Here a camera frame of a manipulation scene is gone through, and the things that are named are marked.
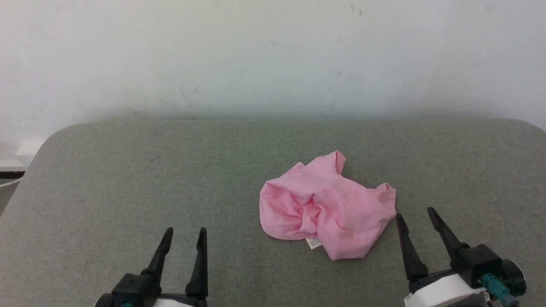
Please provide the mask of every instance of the crumpled pink t-shirt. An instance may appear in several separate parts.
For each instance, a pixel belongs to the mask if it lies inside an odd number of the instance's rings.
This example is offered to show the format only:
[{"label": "crumpled pink t-shirt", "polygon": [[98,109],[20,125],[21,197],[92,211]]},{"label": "crumpled pink t-shirt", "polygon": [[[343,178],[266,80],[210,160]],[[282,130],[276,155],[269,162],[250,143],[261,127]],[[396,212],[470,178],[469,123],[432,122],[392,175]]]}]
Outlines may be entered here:
[{"label": "crumpled pink t-shirt", "polygon": [[396,214],[396,189],[344,178],[344,164],[335,151],[266,182],[260,192],[264,231],[282,240],[318,239],[333,260],[364,258]]}]

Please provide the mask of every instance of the teal cable connector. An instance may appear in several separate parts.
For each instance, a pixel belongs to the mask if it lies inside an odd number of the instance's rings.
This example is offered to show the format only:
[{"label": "teal cable connector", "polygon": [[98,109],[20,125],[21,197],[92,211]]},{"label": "teal cable connector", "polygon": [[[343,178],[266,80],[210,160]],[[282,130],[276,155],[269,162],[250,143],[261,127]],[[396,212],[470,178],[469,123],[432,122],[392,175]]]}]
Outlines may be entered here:
[{"label": "teal cable connector", "polygon": [[500,281],[495,275],[487,273],[482,277],[482,285],[490,294],[493,294],[498,298],[504,307],[518,307],[519,301],[515,296],[510,294],[508,289],[502,281]]}]

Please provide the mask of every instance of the clothing tag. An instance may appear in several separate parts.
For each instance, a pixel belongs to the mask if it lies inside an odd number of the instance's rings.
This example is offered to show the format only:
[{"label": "clothing tag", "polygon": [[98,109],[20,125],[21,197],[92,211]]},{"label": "clothing tag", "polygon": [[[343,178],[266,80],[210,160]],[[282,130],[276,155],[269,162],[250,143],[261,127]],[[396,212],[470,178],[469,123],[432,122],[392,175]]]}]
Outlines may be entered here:
[{"label": "clothing tag", "polygon": [[322,246],[321,242],[318,239],[305,238],[309,247],[314,250],[319,246]]}]

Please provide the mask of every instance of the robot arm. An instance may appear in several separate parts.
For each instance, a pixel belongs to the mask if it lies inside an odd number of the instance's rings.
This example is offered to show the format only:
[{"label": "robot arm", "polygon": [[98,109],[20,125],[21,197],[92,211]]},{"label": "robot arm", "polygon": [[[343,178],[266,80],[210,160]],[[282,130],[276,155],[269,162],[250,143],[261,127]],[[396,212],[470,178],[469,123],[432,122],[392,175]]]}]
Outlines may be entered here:
[{"label": "robot arm", "polygon": [[197,240],[197,259],[186,294],[162,293],[160,283],[165,256],[173,240],[173,229],[168,228],[150,265],[140,275],[131,273],[117,283],[111,293],[103,294],[95,307],[206,307],[209,295],[206,229],[201,228]]},{"label": "robot arm", "polygon": [[516,297],[526,290],[519,267],[509,259],[501,259],[484,244],[470,247],[461,243],[434,208],[427,210],[434,229],[442,237],[451,268],[429,273],[398,213],[396,224],[410,291],[404,300],[406,307],[491,306],[490,297],[498,298],[504,307],[519,306]]}]

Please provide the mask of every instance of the gray fabric surface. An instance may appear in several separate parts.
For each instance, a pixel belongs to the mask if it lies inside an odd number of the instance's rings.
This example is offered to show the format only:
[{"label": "gray fabric surface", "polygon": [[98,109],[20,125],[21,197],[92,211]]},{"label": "gray fabric surface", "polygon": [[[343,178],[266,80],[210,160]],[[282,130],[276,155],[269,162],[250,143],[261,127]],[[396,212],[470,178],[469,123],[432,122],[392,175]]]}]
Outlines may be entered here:
[{"label": "gray fabric surface", "polygon": [[19,181],[13,179],[0,179],[0,216],[8,205],[11,196],[19,185]]},{"label": "gray fabric surface", "polygon": [[403,306],[394,221],[364,260],[331,261],[267,236],[263,184],[340,150],[365,186],[398,189],[397,209],[431,271],[448,255],[426,214],[524,270],[521,306],[546,290],[546,134],[513,120],[133,121],[61,130],[38,152],[0,218],[0,305],[92,306],[146,266],[175,230],[164,292],[182,292],[199,227],[209,234],[210,306]]}]

